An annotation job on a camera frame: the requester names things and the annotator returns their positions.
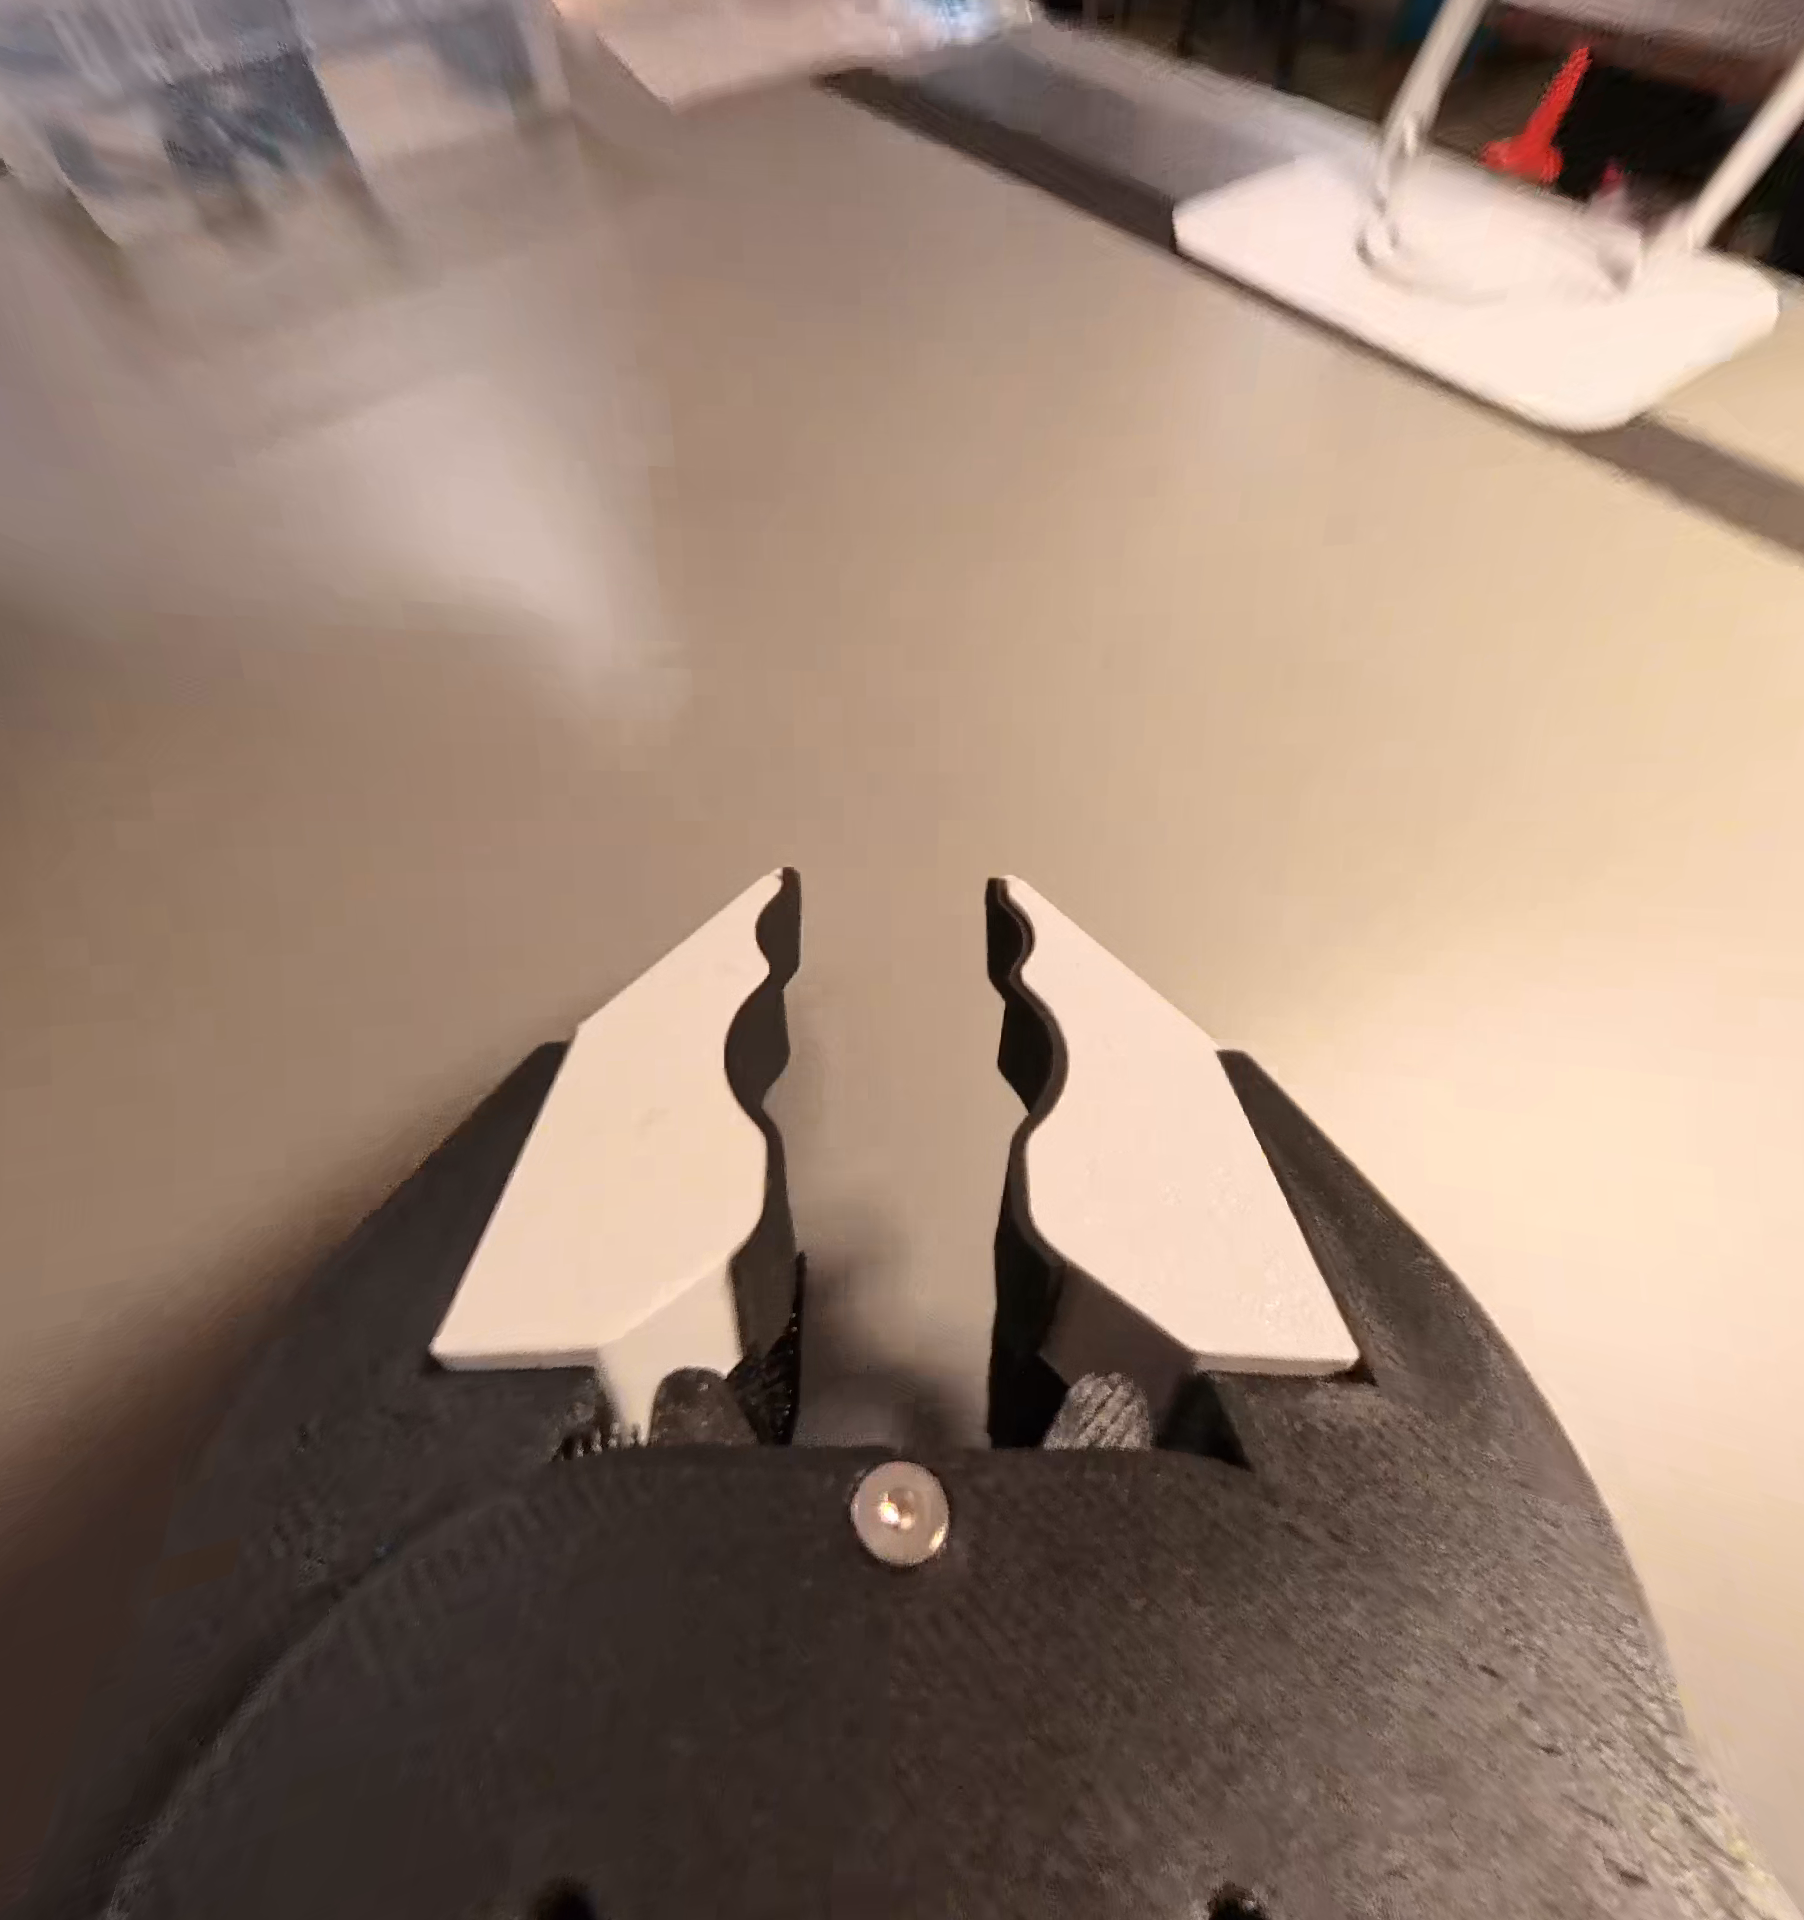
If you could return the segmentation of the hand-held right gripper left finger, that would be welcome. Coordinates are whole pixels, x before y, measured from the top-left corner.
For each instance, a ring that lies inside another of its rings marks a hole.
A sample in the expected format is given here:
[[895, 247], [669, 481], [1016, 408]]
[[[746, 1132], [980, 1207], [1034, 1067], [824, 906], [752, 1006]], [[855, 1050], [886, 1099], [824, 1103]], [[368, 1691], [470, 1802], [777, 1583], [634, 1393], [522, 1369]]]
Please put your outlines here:
[[800, 935], [800, 876], [774, 870], [573, 1031], [438, 1368], [584, 1369], [606, 1444], [790, 1437], [804, 1260], [766, 1102]]

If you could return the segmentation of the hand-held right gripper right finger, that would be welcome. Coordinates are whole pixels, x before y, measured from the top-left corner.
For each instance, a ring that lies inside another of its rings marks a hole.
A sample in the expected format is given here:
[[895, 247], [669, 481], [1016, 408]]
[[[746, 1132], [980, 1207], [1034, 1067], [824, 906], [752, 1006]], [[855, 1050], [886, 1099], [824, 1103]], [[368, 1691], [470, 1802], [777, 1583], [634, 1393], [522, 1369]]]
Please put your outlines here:
[[1084, 1380], [1128, 1383], [1146, 1446], [1219, 1449], [1199, 1380], [1358, 1378], [1220, 1043], [1019, 876], [985, 882], [985, 971], [1023, 1107], [994, 1236], [989, 1446], [1048, 1444]]

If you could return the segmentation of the clear plastic bin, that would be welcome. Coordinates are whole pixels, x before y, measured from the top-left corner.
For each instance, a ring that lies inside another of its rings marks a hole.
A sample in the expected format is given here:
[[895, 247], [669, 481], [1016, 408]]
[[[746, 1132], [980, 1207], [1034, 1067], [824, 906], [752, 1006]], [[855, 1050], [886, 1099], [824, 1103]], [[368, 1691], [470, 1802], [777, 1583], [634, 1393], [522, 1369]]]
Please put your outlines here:
[[547, 1], [0, 1], [0, 170], [118, 247], [388, 229], [568, 112]]

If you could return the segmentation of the white document stand wooden board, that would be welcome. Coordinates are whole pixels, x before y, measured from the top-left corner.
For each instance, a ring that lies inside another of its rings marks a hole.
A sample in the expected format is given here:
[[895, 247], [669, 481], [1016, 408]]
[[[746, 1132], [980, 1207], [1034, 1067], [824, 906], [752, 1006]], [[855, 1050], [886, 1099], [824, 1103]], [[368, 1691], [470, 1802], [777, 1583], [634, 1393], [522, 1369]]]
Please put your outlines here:
[[1541, 427], [1624, 426], [1765, 343], [1777, 276], [1718, 232], [1804, 127], [1801, 4], [1760, 4], [1756, 44], [1790, 51], [1695, 196], [1641, 224], [1624, 187], [1554, 187], [1435, 151], [1443, 95], [1488, 4], [1435, 15], [1364, 150], [1327, 150], [1172, 210], [1189, 262]]

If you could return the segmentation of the orange traffic cone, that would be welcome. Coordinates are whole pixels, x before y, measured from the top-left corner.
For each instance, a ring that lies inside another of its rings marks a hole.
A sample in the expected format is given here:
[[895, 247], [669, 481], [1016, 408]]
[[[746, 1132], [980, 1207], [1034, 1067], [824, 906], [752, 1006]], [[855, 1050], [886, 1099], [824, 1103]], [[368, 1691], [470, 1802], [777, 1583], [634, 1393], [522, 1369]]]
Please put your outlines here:
[[1534, 187], [1554, 187], [1565, 163], [1559, 135], [1589, 67], [1592, 47], [1587, 44], [1573, 46], [1551, 74], [1521, 127], [1511, 135], [1488, 142], [1480, 150], [1480, 163], [1503, 178]]

